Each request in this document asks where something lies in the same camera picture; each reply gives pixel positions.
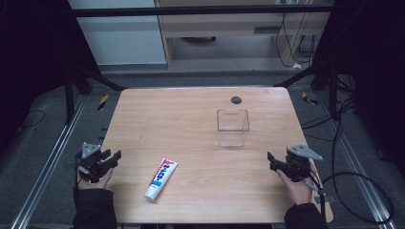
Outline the white toothpaste tube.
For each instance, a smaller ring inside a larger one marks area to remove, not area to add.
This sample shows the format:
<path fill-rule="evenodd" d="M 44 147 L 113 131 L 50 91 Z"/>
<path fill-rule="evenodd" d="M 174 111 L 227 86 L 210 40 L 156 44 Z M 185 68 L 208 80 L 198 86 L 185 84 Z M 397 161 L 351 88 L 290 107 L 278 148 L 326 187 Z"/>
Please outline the white toothpaste tube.
<path fill-rule="evenodd" d="M 168 158 L 164 158 L 160 162 L 158 170 L 155 172 L 153 179 L 151 180 L 149 187 L 147 188 L 144 197 L 151 202 L 154 202 L 159 196 L 161 190 L 165 186 L 168 179 L 176 170 L 178 162 Z"/>

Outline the yellow black striped tape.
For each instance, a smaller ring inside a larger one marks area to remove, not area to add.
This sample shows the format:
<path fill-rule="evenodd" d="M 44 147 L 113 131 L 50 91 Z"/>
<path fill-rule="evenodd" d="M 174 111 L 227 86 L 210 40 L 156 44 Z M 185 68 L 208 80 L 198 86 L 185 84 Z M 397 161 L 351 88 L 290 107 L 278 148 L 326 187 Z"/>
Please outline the yellow black striped tape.
<path fill-rule="evenodd" d="M 105 95 L 103 95 L 103 96 L 101 97 L 100 102 L 99 102 L 99 104 L 98 104 L 98 106 L 97 106 L 97 110 L 98 110 L 98 111 L 102 111 L 102 110 L 104 109 L 105 104 L 106 104 L 108 98 L 109 98 L 109 95 L 108 95 L 108 94 L 105 94 Z"/>
<path fill-rule="evenodd" d="M 308 102 L 308 104 L 311 105 L 318 105 L 318 100 L 317 99 L 312 99 L 309 97 L 309 95 L 306 92 L 302 92 L 302 98 Z"/>

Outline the black metal crossbar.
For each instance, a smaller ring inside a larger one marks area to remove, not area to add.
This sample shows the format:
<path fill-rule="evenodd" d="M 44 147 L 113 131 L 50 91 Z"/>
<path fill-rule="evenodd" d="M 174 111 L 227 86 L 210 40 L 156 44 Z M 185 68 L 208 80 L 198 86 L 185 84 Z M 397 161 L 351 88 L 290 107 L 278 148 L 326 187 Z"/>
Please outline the black metal crossbar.
<path fill-rule="evenodd" d="M 330 12 L 335 5 L 277 5 L 277 6 L 198 6 L 130 9 L 70 10 L 74 17 L 153 16 L 153 15 L 205 15 L 236 13 Z"/>

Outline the aluminium floor rail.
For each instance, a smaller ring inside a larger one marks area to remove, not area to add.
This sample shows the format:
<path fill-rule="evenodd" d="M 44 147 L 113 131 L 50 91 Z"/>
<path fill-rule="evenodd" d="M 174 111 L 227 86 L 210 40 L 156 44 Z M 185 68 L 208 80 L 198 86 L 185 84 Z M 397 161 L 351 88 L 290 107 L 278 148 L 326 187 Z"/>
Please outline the aluminium floor rail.
<path fill-rule="evenodd" d="M 75 129 L 76 123 L 79 120 L 83 107 L 88 100 L 88 95 L 80 95 L 75 104 L 74 114 L 72 119 L 64 125 L 61 134 L 59 135 L 53 149 L 48 156 L 45 165 L 43 166 L 37 180 L 35 181 L 28 197 L 26 198 L 23 206 L 20 208 L 18 214 L 11 223 L 10 229 L 26 229 L 32 218 L 32 215 L 42 198 L 45 189 L 47 188 L 53 171 L 61 158 L 66 145 L 68 144 L 70 137 Z"/>
<path fill-rule="evenodd" d="M 329 123 L 332 129 L 335 131 L 335 135 L 332 141 L 331 175 L 326 178 L 326 181 L 331 180 L 332 182 L 332 187 L 337 201 L 354 217 L 361 219 L 364 222 L 376 225 L 379 229 L 397 229 L 394 223 L 394 203 L 385 190 L 375 180 L 371 179 L 367 175 L 358 157 L 355 155 L 348 138 L 344 134 L 341 122 L 342 113 L 350 109 L 354 105 L 354 102 L 350 98 L 344 100 L 335 112 L 331 112 L 329 110 L 329 98 L 323 93 L 316 93 L 316 96 L 326 115 L 335 115 L 337 117 L 336 121 L 333 121 L 331 118 L 329 119 Z M 349 171 L 336 171 L 336 150 L 339 150 L 339 152 L 346 159 L 348 166 L 350 167 Z M 366 202 L 366 205 L 371 211 L 371 219 L 367 219 L 366 217 L 362 217 L 360 214 L 356 213 L 350 207 L 350 205 L 346 203 L 344 199 L 342 199 L 341 192 L 336 185 L 336 179 L 342 176 L 352 177 L 355 180 L 356 185 L 359 188 L 364 201 Z"/>

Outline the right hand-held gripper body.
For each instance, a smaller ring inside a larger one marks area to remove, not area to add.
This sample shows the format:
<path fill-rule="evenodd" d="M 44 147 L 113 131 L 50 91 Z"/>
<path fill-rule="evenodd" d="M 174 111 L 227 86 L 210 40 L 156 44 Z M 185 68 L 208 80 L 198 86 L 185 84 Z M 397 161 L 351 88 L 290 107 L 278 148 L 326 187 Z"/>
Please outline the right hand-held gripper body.
<path fill-rule="evenodd" d="M 293 182 L 308 178 L 311 172 L 309 162 L 311 159 L 322 160 L 323 158 L 305 144 L 287 147 L 287 177 Z"/>

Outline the person's right hand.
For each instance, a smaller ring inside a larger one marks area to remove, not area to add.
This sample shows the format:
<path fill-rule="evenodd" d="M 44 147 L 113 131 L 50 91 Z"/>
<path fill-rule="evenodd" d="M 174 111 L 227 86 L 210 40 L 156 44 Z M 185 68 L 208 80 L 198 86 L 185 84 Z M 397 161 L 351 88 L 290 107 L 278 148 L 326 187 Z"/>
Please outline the person's right hand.
<path fill-rule="evenodd" d="M 304 179 L 302 181 L 293 182 L 281 170 L 277 170 L 276 174 L 285 184 L 293 204 L 302 205 L 311 203 L 312 189 L 309 187 L 309 180 Z"/>

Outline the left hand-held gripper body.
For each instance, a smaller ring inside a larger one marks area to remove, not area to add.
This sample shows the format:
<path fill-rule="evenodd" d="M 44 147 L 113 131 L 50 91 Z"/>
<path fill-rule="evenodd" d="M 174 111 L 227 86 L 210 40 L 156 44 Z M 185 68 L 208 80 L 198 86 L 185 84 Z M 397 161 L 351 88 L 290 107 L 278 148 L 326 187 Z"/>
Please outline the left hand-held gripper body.
<path fill-rule="evenodd" d="M 84 142 L 75 158 L 75 167 L 81 176 L 92 183 L 97 183 L 108 172 L 101 158 L 101 146 Z"/>

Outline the white cabinet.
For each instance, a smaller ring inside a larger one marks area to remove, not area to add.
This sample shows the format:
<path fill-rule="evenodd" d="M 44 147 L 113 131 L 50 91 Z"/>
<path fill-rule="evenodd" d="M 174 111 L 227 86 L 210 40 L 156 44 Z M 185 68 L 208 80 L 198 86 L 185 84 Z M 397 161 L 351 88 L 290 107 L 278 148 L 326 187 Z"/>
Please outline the white cabinet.
<path fill-rule="evenodd" d="M 68 0 L 73 10 L 154 8 L 154 0 Z M 165 64 L 157 16 L 77 19 L 99 66 Z"/>

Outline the black metal stand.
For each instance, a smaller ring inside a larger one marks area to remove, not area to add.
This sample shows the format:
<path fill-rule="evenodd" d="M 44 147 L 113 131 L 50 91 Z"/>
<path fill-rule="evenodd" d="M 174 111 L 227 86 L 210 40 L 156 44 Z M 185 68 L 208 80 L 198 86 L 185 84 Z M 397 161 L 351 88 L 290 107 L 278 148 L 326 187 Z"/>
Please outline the black metal stand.
<path fill-rule="evenodd" d="M 323 90 L 326 85 L 329 85 L 329 111 L 333 118 L 337 118 L 337 68 L 333 61 L 315 61 L 310 67 L 290 79 L 276 84 L 276 87 L 287 88 L 309 75 L 313 75 L 310 86 L 315 91 Z"/>
<path fill-rule="evenodd" d="M 70 124 L 75 116 L 74 88 L 77 88 L 80 94 L 89 94 L 93 89 L 88 81 L 88 77 L 114 91 L 125 90 L 125 87 L 119 86 L 118 84 L 102 76 L 100 73 L 91 71 L 81 65 L 73 64 L 66 67 L 63 73 L 63 78 L 66 98 L 67 124 Z"/>

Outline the clear plastic box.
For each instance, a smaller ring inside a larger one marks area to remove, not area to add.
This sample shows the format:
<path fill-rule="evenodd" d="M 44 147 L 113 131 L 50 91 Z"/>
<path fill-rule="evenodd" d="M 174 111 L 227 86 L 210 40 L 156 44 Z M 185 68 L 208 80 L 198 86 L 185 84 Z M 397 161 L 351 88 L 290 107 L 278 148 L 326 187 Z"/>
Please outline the clear plastic box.
<path fill-rule="evenodd" d="M 243 147 L 250 131 L 247 110 L 218 110 L 217 130 L 222 147 Z"/>

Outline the person's left hand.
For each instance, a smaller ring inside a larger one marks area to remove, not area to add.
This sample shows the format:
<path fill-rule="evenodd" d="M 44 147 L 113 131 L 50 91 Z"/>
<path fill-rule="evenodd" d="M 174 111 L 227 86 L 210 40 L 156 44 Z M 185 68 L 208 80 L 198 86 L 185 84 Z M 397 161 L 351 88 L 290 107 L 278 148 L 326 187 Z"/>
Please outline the person's left hand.
<path fill-rule="evenodd" d="M 77 174 L 77 188 L 79 190 L 86 190 L 86 189 L 105 189 L 107 187 L 108 182 L 112 178 L 114 169 L 111 168 L 108 172 L 99 180 L 97 183 L 92 183 L 90 181 L 86 181 L 81 174 Z"/>

